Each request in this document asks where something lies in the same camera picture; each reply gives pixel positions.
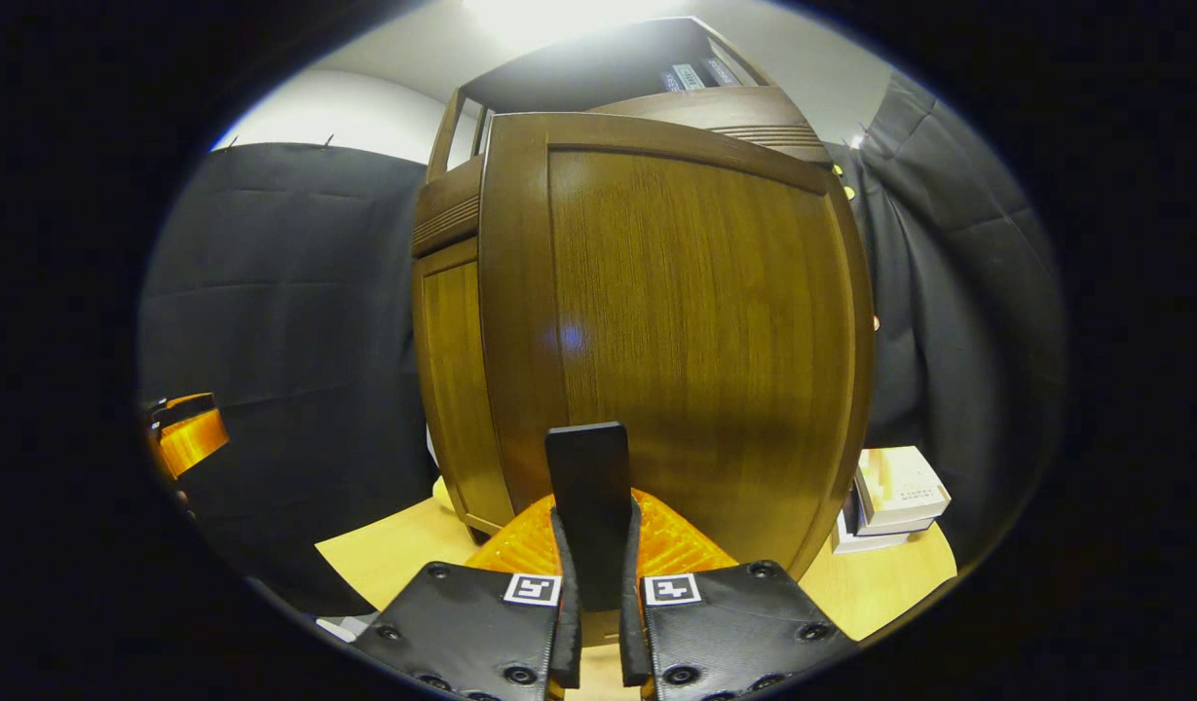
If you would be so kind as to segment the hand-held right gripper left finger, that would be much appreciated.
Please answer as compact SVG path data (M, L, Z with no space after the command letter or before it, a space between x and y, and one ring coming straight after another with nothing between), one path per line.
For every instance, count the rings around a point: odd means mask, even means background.
M463 563L424 563L354 648L446 700L563 700L581 684L581 596L554 498Z

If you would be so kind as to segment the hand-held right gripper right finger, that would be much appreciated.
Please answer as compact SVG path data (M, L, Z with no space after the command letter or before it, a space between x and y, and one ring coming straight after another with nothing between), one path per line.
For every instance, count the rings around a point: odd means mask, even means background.
M772 560L740 563L648 492L632 494L619 614L622 682L643 700L746 700L859 648Z

